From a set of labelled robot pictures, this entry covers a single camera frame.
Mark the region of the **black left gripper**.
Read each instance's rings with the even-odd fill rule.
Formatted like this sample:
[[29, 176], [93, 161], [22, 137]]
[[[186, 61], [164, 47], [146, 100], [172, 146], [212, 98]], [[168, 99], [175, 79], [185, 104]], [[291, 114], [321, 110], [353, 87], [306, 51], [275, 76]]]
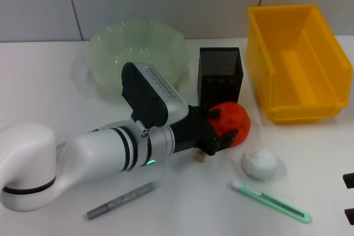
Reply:
[[198, 148], [207, 155], [215, 155], [218, 151], [230, 148], [238, 135], [238, 130], [219, 135], [210, 120], [217, 119], [220, 114], [219, 108], [208, 109], [189, 105], [187, 116], [170, 125], [175, 139], [173, 152]]

